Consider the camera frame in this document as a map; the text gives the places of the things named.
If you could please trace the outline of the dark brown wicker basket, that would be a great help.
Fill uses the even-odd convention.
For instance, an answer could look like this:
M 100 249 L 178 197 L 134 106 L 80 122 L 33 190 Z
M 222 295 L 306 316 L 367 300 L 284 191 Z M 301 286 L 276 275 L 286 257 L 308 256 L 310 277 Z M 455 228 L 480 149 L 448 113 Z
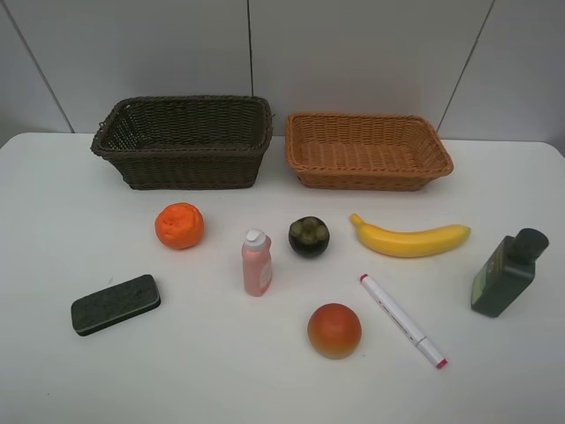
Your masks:
M 258 96 L 134 97 L 100 124 L 92 152 L 136 190 L 228 190 L 254 185 L 272 139 Z

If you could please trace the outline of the orange red peach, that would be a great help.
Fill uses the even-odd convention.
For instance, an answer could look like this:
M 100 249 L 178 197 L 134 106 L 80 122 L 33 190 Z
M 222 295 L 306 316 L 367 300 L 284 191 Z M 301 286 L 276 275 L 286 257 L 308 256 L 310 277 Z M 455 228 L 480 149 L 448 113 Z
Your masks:
M 307 336 L 318 354 L 332 360 L 344 359 L 355 352 L 361 341 L 361 321 L 349 307 L 329 303 L 314 311 Z

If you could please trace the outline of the white marker pink caps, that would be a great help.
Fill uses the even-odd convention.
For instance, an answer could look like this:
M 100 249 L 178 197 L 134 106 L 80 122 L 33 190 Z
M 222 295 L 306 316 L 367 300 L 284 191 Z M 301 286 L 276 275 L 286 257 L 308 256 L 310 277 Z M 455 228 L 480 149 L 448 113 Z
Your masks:
M 442 369 L 448 364 L 447 358 L 439 351 L 416 322 L 405 313 L 400 305 L 390 297 L 374 279 L 364 274 L 359 278 L 359 281 L 385 314 L 398 326 L 402 333 L 434 367 Z

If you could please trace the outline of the orange wicker basket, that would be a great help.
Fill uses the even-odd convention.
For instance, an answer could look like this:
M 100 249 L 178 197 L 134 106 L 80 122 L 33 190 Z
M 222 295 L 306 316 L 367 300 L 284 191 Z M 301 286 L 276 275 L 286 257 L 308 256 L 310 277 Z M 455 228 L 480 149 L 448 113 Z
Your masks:
M 454 170 L 437 132 L 415 115 L 294 113 L 285 154 L 316 189 L 418 191 Z

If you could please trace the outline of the dark green bottle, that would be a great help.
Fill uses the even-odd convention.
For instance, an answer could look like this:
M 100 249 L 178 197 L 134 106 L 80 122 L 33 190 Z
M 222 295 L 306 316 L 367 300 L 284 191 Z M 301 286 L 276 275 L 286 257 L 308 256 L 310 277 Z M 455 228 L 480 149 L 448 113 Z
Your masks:
M 471 309 L 500 316 L 532 283 L 536 261 L 548 246 L 547 236 L 532 228 L 506 236 L 473 279 Z

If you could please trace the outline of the pink bottle white cap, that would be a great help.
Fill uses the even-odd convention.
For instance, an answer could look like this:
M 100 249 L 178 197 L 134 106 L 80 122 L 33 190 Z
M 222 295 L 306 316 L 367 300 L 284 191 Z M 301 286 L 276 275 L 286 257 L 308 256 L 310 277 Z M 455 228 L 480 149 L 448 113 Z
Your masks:
M 271 238 L 262 230 L 250 229 L 245 234 L 241 254 L 243 281 L 247 294 L 261 297 L 273 278 Z

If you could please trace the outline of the black whiteboard eraser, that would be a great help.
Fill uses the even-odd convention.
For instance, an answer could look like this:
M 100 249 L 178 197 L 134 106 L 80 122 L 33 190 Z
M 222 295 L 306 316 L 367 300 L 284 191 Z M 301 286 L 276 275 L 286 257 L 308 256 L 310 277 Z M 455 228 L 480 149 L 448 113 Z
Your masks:
M 159 305 L 161 295 L 154 277 L 138 276 L 75 300 L 71 306 L 72 327 L 85 337 Z

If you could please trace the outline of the yellow banana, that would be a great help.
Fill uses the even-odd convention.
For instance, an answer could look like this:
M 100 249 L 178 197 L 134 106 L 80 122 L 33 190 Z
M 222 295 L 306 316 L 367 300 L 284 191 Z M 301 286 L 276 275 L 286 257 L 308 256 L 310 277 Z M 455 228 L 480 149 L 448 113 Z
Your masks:
M 426 231 L 388 231 L 350 216 L 358 241 L 368 249 L 396 258 L 420 258 L 443 254 L 464 244 L 471 235 L 465 225 L 453 224 Z

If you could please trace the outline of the orange tangerine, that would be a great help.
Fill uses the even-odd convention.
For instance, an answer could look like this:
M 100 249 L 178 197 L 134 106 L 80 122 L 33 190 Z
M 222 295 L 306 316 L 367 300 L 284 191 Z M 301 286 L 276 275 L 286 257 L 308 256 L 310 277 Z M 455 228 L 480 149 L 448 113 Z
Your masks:
M 167 206 L 154 221 L 156 237 L 166 247 L 184 250 L 203 239 L 205 224 L 200 211 L 190 203 Z

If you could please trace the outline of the dark mangosteen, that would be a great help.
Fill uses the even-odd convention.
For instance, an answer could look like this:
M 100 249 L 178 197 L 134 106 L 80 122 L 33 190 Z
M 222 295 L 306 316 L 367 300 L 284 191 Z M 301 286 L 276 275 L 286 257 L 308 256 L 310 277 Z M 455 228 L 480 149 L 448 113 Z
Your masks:
M 296 254 L 312 259 L 326 251 L 330 233 L 328 227 L 318 217 L 306 216 L 290 225 L 288 239 L 290 247 Z

